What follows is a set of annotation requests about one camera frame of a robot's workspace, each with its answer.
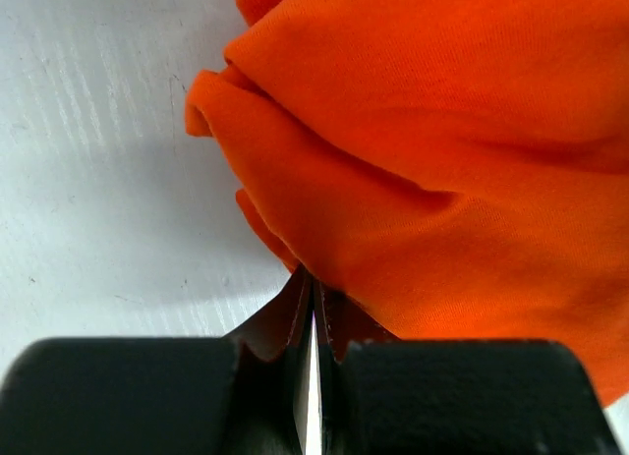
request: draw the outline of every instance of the table surface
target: table surface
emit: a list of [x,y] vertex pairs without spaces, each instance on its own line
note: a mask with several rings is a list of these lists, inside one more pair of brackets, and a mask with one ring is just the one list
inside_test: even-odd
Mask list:
[[[219,335],[286,280],[184,134],[244,28],[233,0],[0,0],[0,375],[48,336]],[[629,448],[629,398],[607,413]]]

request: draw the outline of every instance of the orange cloth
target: orange cloth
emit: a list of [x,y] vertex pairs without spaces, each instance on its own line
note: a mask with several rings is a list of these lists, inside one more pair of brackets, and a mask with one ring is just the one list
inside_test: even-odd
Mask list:
[[629,390],[629,0],[237,4],[187,128],[289,267],[400,337],[553,339]]

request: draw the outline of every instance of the orange fabric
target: orange fabric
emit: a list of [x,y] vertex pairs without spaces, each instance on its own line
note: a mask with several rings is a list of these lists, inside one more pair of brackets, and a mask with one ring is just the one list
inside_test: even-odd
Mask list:
[[629,390],[629,0],[237,4],[186,122],[287,266],[403,338],[553,339]]

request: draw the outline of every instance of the orange towel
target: orange towel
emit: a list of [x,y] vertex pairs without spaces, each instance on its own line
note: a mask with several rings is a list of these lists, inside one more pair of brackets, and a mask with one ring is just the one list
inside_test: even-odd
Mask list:
[[629,390],[629,0],[237,4],[186,123],[289,267],[400,337],[553,339]]

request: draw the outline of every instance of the scratched surface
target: scratched surface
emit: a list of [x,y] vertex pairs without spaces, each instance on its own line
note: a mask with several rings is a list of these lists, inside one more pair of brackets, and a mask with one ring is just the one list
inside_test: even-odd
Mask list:
[[0,374],[47,336],[221,334],[286,279],[183,133],[232,1],[0,0]]

